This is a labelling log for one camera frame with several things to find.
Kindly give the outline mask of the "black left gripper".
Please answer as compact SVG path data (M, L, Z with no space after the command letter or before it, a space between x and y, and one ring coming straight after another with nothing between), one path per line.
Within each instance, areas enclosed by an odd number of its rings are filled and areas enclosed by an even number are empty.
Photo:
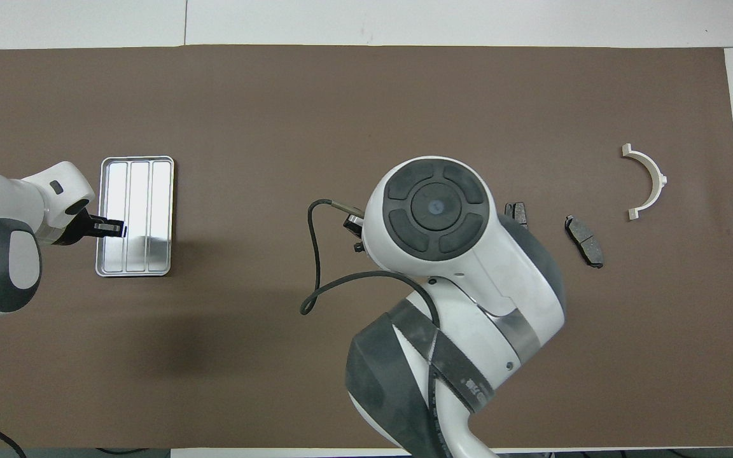
M93 218L87 211L82 209L67 225L58 240L56 246L71 246L78 243L83 237L125 237L126 228L124 221Z

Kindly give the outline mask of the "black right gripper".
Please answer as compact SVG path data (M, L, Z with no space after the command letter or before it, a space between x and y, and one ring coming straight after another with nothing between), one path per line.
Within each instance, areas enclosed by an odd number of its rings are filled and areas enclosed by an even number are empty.
M355 214L350 214L346 220L344 220L343 227L358 239L358 241L354 243L354 251L356 253L364 253L363 218Z

